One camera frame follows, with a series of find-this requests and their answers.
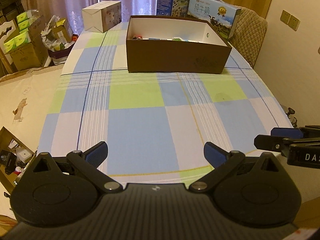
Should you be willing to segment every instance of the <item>open cardboard box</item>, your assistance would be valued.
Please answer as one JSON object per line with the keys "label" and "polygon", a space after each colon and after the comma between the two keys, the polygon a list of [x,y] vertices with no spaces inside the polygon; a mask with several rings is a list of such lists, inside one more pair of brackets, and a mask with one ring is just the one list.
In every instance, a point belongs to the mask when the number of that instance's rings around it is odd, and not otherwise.
{"label": "open cardboard box", "polygon": [[[41,31],[43,31],[44,28],[44,16],[41,16],[28,27],[31,42],[21,45],[7,53],[12,57],[18,71],[44,66],[48,58],[48,50],[42,43],[41,38]],[[19,29],[16,29],[10,34],[4,42],[11,40],[17,35],[19,35]]]}
{"label": "open cardboard box", "polygon": [[[20,146],[32,153],[33,157],[35,156],[35,153],[33,153],[27,146],[25,146],[18,138],[16,138],[12,133],[10,133],[5,127],[2,127],[2,129],[0,130],[0,151],[11,151],[11,149],[9,149],[8,146],[12,140],[15,140]],[[8,191],[8,193],[11,194],[15,186],[14,181],[17,178],[17,175],[14,173],[11,173],[10,175],[5,174],[4,168],[5,167],[0,164],[0,182]]]}
{"label": "open cardboard box", "polygon": [[[133,40],[134,35],[143,40]],[[189,42],[172,41],[173,37]],[[169,16],[131,16],[126,48],[129,72],[221,74],[231,51],[207,21]]]}

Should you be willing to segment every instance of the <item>wall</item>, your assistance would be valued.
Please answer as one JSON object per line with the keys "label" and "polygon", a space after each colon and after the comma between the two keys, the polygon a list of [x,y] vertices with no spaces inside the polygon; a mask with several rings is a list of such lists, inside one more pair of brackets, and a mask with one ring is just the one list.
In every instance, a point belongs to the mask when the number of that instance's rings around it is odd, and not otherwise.
{"label": "wall", "polygon": [[0,215],[8,216],[15,219],[13,212],[10,210],[10,199],[6,198],[3,192],[7,192],[7,190],[0,183]]}
{"label": "wall", "polygon": [[[300,20],[296,32],[280,21],[282,10]],[[320,0],[272,0],[266,19],[255,71],[299,126],[320,124]]]}

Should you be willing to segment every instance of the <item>table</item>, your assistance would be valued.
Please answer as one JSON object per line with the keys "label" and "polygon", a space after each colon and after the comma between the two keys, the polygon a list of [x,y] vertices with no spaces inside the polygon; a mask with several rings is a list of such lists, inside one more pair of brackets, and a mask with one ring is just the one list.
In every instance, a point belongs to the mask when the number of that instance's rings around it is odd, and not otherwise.
{"label": "table", "polygon": [[38,153],[65,156],[106,141],[108,158],[98,169],[123,185],[189,185],[212,170],[203,156],[205,142],[259,156],[256,135],[292,127],[234,48],[221,75],[128,73],[127,26],[80,35],[62,70]]}

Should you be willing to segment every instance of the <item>metal screw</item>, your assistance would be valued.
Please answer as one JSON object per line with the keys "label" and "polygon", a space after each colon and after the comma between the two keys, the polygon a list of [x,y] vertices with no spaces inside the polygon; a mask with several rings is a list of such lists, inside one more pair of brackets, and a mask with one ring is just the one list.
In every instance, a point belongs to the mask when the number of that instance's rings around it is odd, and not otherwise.
{"label": "metal screw", "polygon": [[104,184],[104,187],[109,190],[115,190],[120,187],[120,184],[115,181],[111,181]]}
{"label": "metal screw", "polygon": [[203,181],[197,181],[197,182],[192,183],[191,187],[193,189],[196,189],[196,190],[203,190],[203,189],[206,189],[208,187],[208,184],[206,184]]}

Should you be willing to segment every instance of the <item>white paper box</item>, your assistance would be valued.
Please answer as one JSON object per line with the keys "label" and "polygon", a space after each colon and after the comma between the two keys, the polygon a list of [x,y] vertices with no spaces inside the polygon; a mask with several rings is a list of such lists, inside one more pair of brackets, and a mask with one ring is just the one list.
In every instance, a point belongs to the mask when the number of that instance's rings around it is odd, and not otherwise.
{"label": "white paper box", "polygon": [[82,9],[84,30],[104,33],[121,22],[121,2],[102,1]]}

